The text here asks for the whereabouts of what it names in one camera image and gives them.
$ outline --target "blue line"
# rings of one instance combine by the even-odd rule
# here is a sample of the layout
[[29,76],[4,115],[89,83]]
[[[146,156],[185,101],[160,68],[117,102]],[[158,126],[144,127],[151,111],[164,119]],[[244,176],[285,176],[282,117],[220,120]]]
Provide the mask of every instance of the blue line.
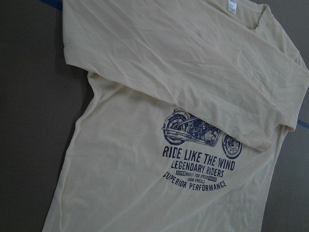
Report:
[[297,120],[297,124],[304,127],[304,128],[309,129],[309,124],[307,124],[306,122],[303,122],[301,120]]
[[40,0],[41,2],[46,3],[47,5],[50,5],[54,8],[56,8],[57,10],[62,11],[62,2],[58,1],[58,0]]

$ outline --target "white tag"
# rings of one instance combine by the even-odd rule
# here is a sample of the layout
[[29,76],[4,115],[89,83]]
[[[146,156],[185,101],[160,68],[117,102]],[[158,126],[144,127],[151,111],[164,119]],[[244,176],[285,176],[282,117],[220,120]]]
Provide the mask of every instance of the white tag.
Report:
[[235,0],[228,0],[228,10],[236,15],[237,2]]

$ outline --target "gray floor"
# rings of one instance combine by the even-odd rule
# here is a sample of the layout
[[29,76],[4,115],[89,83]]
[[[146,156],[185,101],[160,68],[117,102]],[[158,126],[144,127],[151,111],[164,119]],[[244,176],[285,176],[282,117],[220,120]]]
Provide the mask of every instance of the gray floor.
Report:
[[[309,67],[309,1],[266,3]],[[39,232],[74,123],[93,94],[65,64],[62,13],[40,1],[0,1],[0,231]],[[299,119],[309,123],[309,94]],[[276,165],[263,232],[309,231],[309,130],[289,133]]]

